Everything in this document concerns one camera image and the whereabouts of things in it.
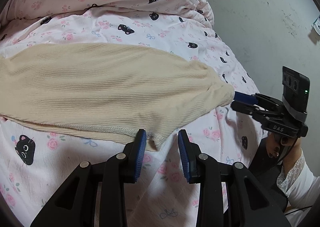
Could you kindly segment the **person's right hand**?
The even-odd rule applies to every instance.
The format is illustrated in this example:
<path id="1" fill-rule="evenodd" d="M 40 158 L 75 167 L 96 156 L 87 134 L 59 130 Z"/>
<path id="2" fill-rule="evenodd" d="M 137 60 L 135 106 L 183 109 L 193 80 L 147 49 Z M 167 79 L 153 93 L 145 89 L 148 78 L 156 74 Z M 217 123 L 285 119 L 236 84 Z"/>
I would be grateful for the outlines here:
<path id="1" fill-rule="evenodd" d="M 288 139 L 274 133 L 268 133 L 266 138 L 267 154 L 272 158 L 282 157 L 284 170 L 287 172 L 293 168 L 302 155 L 302 138 Z"/>

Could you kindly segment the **white lace sleeve right forearm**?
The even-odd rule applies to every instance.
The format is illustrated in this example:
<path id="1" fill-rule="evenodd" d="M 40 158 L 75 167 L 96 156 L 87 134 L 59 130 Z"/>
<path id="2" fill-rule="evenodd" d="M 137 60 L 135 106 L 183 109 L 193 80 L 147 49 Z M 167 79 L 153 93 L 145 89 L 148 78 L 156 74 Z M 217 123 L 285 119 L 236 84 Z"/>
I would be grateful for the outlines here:
<path id="1" fill-rule="evenodd" d="M 310 171 L 303 152 L 291 170 L 286 172 L 282 165 L 277 187 L 285 194 L 292 207 L 286 215 L 287 220 L 292 226 L 297 226 L 319 196 L 319 177 Z"/>

